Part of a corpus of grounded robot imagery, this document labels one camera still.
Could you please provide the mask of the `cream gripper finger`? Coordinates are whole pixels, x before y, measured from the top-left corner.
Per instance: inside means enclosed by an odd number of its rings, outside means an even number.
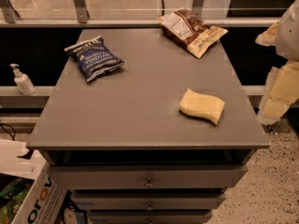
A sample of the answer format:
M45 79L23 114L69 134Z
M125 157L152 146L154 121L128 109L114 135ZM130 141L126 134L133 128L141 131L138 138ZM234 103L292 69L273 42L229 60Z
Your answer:
M255 39L255 43L261 46L275 46L277 43L278 22L273 23L266 31L259 34Z
M287 61L281 68L272 67L259 104L257 120L262 125L279 121L299 99L299 62Z

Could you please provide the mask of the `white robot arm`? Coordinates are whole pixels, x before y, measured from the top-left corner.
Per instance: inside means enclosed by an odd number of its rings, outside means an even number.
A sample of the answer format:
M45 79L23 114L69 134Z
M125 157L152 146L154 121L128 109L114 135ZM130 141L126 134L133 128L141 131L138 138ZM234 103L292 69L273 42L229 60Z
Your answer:
M259 104L258 121L272 125L299 99L299 0L295 0L279 21L258 35L255 42L274 46L277 55L287 60L281 68L271 68Z

